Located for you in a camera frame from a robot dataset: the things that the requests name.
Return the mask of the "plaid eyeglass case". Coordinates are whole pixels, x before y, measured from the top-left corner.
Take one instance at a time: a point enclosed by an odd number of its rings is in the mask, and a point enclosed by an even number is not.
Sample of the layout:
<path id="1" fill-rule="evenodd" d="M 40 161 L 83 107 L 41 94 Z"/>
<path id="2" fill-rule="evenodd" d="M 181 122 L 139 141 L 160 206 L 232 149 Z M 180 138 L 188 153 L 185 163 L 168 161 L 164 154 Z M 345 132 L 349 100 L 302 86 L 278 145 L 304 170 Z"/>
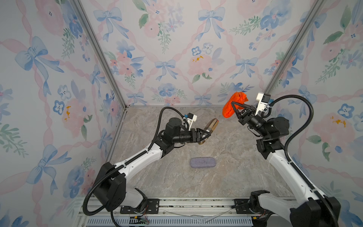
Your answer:
<path id="1" fill-rule="evenodd" d="M 214 118 L 212 119 L 207 126 L 200 132 L 201 135 L 201 140 L 200 142 L 198 142 L 199 145 L 204 144 L 207 139 L 211 136 L 211 134 L 214 132 L 214 130 L 216 129 L 217 125 L 219 123 L 219 120 Z"/>

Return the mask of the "orange cleaning cloth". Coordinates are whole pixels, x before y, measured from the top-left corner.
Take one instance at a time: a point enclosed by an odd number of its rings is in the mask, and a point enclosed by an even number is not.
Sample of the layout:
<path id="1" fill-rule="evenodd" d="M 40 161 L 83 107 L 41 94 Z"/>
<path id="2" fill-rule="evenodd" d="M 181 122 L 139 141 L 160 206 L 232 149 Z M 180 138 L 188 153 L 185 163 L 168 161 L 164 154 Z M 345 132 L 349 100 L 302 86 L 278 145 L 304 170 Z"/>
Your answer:
<path id="1" fill-rule="evenodd" d="M 244 92 L 235 92 L 224 105 L 222 115 L 225 118 L 230 118 L 233 114 L 235 114 L 235 110 L 243 109 L 243 107 L 239 106 L 239 104 L 244 105 L 248 101 L 247 95 Z"/>

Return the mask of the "purple fabric eyeglass case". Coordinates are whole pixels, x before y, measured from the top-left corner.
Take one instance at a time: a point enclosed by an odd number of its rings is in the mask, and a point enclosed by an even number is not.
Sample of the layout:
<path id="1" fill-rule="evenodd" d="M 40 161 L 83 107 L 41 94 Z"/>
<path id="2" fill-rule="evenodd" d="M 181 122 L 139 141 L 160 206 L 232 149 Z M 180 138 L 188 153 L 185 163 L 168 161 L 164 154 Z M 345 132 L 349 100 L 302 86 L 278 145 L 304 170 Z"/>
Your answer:
<path id="1" fill-rule="evenodd" d="M 216 160 L 212 157 L 199 157 L 190 160 L 192 168 L 211 168 L 216 166 Z"/>

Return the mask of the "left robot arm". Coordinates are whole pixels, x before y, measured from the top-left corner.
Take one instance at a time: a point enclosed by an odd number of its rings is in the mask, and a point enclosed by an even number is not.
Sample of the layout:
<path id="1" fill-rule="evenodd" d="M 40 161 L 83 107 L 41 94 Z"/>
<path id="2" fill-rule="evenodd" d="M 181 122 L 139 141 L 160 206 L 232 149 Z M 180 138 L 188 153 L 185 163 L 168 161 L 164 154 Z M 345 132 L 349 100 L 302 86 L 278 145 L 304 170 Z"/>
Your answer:
<path id="1" fill-rule="evenodd" d="M 90 190 L 100 202 L 101 208 L 92 211 L 95 215 L 103 209 L 114 211 L 119 206 L 130 207 L 136 212 L 143 212 L 146 208 L 147 197 L 137 188 L 131 188 L 127 181 L 151 163 L 160 160 L 173 149 L 176 144 L 198 143 L 203 144 L 215 130 L 219 121 L 214 118 L 204 128 L 184 130 L 185 126 L 179 118 L 171 118 L 162 133 L 158 134 L 155 142 L 138 152 L 131 158 L 111 164 L 103 164 Z"/>

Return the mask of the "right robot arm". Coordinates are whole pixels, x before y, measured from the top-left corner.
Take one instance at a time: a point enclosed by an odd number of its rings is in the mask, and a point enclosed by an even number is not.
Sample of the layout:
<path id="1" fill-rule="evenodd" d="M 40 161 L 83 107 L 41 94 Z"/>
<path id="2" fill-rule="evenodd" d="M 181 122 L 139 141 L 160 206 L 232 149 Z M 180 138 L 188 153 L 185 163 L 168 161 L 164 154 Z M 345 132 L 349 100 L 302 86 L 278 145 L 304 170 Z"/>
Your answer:
<path id="1" fill-rule="evenodd" d="M 232 108 L 242 125 L 248 125 L 258 133 L 258 152 L 279 172 L 295 197 L 294 201 L 286 201 L 267 190 L 258 190 L 251 192 L 248 203 L 235 208 L 248 209 L 255 214 L 265 213 L 265 216 L 255 219 L 259 222 L 266 222 L 276 214 L 294 227 L 337 227 L 341 209 L 339 201 L 326 196 L 311 182 L 280 141 L 289 133 L 289 121 L 283 117 L 266 121 L 255 113 L 254 107 L 236 102 L 232 102 Z"/>

